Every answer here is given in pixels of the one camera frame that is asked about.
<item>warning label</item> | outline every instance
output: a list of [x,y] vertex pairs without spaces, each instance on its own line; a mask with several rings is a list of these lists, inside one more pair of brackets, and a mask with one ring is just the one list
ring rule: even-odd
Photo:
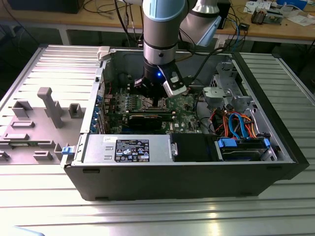
[[149,162],[149,140],[117,140],[116,162]]

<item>motherboard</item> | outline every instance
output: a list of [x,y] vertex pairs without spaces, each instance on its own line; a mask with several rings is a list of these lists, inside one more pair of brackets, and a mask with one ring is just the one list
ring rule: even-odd
[[105,129],[110,134],[201,133],[194,111],[194,97],[185,94],[162,98],[157,106],[128,88],[105,95]]

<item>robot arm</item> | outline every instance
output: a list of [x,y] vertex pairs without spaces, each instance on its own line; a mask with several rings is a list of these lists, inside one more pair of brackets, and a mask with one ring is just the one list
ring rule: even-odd
[[207,46],[221,17],[218,0],[144,0],[144,72],[135,88],[156,104],[187,90],[175,64],[179,29]]

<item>green circuit board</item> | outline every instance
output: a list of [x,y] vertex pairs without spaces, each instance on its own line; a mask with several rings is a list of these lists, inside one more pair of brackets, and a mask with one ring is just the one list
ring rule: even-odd
[[[152,106],[152,101],[141,95],[129,94],[119,89],[113,94],[110,108],[107,112],[112,134],[146,133],[201,133],[196,124],[197,119],[193,111],[193,95],[176,96],[159,101],[158,109]],[[132,131],[128,126],[131,116],[159,116],[163,119],[161,129],[152,131]]]

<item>aluminum workbench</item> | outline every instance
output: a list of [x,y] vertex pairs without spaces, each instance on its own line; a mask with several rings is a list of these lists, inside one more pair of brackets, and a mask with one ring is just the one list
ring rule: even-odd
[[[36,92],[42,85],[58,94],[61,107],[79,101],[85,108],[99,68],[97,51],[98,47],[56,45],[38,49],[0,102],[0,135],[10,125],[17,99],[41,106]],[[261,59],[268,55],[246,55],[242,54],[244,60],[253,66],[257,81],[310,163],[297,177],[276,182],[258,197],[87,202],[59,164],[0,165],[1,223],[46,236],[315,234],[314,96],[296,77],[286,90],[279,86],[284,82],[281,74],[270,81],[266,70],[271,62]],[[272,65],[280,70],[279,61]]]

